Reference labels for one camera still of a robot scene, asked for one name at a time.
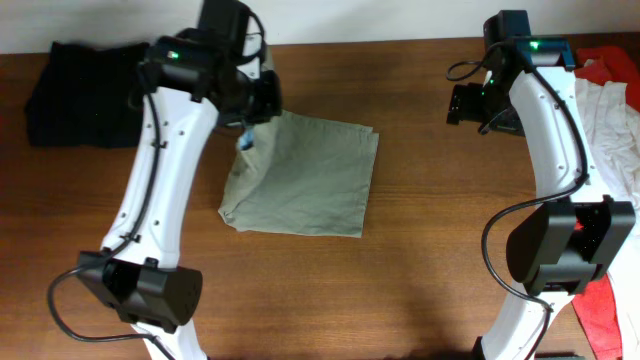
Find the khaki green shorts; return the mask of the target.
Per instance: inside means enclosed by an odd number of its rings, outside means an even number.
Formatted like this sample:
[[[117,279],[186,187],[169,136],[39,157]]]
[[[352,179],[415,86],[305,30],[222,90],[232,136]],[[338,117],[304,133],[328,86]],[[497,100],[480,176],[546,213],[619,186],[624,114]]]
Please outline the khaki green shorts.
[[[284,111],[246,129],[218,213],[239,232],[363,234],[379,135]]]

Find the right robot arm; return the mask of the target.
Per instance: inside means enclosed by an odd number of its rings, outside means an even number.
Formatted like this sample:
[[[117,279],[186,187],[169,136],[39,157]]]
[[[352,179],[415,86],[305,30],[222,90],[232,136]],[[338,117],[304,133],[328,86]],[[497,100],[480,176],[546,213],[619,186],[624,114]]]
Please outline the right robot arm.
[[[591,155],[576,99],[574,62],[562,38],[491,42],[474,68],[484,83],[454,78],[447,121],[477,121],[525,137],[536,197],[493,215],[481,235],[486,268],[507,292],[476,359],[533,359],[557,314],[604,277],[635,225]]]

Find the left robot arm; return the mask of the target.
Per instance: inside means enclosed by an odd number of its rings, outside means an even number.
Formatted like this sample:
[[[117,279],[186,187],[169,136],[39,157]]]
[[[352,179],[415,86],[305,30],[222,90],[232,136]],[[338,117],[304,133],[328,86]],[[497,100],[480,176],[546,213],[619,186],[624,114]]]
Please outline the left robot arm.
[[[281,112],[279,79],[263,69],[262,30],[163,36],[137,69],[143,128],[119,214],[75,276],[133,328],[154,359],[203,359],[194,314],[200,271],[180,266],[181,232],[204,147],[217,126],[252,127]]]

